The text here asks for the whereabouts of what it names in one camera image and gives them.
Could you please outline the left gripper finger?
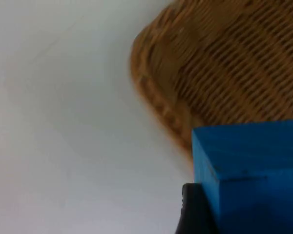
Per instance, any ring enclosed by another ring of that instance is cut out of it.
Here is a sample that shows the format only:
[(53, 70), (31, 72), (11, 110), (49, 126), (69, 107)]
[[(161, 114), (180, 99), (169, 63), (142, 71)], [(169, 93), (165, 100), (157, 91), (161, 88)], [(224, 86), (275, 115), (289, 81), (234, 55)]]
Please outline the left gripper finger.
[(200, 183), (182, 186), (182, 208), (176, 234), (217, 234), (218, 229)]

